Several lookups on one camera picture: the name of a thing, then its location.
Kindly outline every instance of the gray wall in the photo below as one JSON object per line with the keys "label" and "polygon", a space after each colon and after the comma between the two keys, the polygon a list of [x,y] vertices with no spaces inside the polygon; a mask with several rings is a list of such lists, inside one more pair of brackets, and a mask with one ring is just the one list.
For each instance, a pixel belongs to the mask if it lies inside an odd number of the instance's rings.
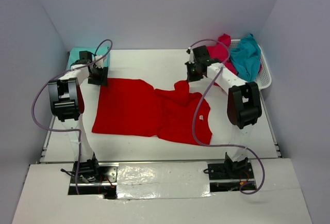
{"label": "gray wall", "polygon": [[[0,0],[0,52],[0,223],[8,224],[28,165],[37,161],[46,134],[31,119],[33,98],[65,68],[67,56],[38,0]],[[47,95],[39,103],[37,116],[48,124]]]}
{"label": "gray wall", "polygon": [[330,220],[330,0],[278,0],[259,37],[273,83],[264,92],[314,224]]}
{"label": "gray wall", "polygon": [[67,49],[185,48],[221,33],[258,34],[276,0],[40,0]]}

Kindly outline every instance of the white tabletop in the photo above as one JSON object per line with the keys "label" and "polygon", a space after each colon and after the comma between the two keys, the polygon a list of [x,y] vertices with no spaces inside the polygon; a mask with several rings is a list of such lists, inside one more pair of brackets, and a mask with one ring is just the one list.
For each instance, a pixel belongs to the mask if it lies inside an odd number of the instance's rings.
{"label": "white tabletop", "polygon": [[[108,77],[142,79],[154,88],[173,90],[174,83],[187,78],[185,50],[113,50],[110,53]],[[203,93],[209,79],[190,83],[190,92]],[[157,137],[94,134],[91,132],[100,87],[81,85],[85,102],[83,117],[87,139],[99,161],[166,161],[182,159],[221,159],[226,149],[206,148],[170,142]],[[208,118],[213,133],[211,144],[226,144],[232,138],[232,125],[227,117],[227,95],[213,86],[206,95],[211,110]],[[54,128],[63,129],[58,119]],[[276,158],[277,153],[265,110],[250,136],[248,146],[261,158]],[[51,132],[44,162],[71,162],[73,152],[66,133]]]}
{"label": "white tabletop", "polygon": [[[101,195],[68,196],[72,164],[31,165],[13,224],[55,223],[245,223],[311,224],[290,159],[262,160],[264,187],[251,196],[218,192],[194,199],[105,200]],[[256,183],[261,172],[252,161]]]}

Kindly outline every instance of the plastic basket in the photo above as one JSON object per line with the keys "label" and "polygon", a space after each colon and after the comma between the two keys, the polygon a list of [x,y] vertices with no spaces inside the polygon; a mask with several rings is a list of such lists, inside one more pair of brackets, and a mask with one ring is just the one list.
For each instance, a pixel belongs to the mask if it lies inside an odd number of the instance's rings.
{"label": "plastic basket", "polygon": [[[239,41],[240,39],[232,40],[229,49],[232,50],[236,48]],[[258,84],[259,90],[262,90],[270,86],[270,84],[272,83],[272,77],[270,76],[269,68],[265,60],[265,56],[263,55],[262,49],[260,48],[260,50],[261,50],[260,61],[262,65],[262,70],[258,73],[257,78],[254,81]]]}

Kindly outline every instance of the red t-shirt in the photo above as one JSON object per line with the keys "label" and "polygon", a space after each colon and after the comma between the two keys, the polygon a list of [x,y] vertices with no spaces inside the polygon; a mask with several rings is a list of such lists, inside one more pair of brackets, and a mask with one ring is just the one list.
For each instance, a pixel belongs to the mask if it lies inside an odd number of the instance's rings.
{"label": "red t-shirt", "polygon": [[[189,93],[186,81],[175,83],[174,90],[154,89],[140,79],[109,78],[101,86],[92,132],[101,134],[139,135],[198,145],[192,136],[192,119],[202,95]],[[208,126],[210,107],[203,100],[195,132],[197,138],[210,143]]]}

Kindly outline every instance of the teal towel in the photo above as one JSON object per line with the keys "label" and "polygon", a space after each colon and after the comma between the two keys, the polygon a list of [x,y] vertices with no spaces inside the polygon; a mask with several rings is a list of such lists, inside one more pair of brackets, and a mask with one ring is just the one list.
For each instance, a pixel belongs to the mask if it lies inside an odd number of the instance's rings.
{"label": "teal towel", "polygon": [[[97,51],[97,55],[104,55],[108,51],[109,47],[100,47]],[[76,60],[79,60],[79,51],[89,51],[94,53],[96,50],[95,47],[74,47],[70,51],[69,61],[67,65],[67,70],[70,69],[72,63]],[[110,53],[107,55],[107,59],[104,61],[104,66],[109,67],[110,64]]]}
{"label": "teal towel", "polygon": [[260,69],[261,50],[252,34],[240,40],[237,47],[230,51],[237,75],[247,81],[252,82],[256,79]]}

